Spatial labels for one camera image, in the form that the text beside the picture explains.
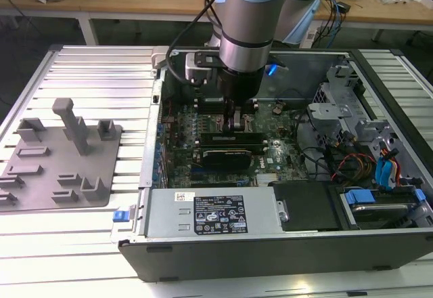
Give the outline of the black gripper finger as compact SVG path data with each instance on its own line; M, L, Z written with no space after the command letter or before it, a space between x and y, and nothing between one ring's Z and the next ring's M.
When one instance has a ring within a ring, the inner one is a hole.
M223 101L223 131L232 131L234 126L234 102L229 98Z
M242 109L240 106L236 106L233 109L233 116L231 117L231 130L232 131L243 130Z

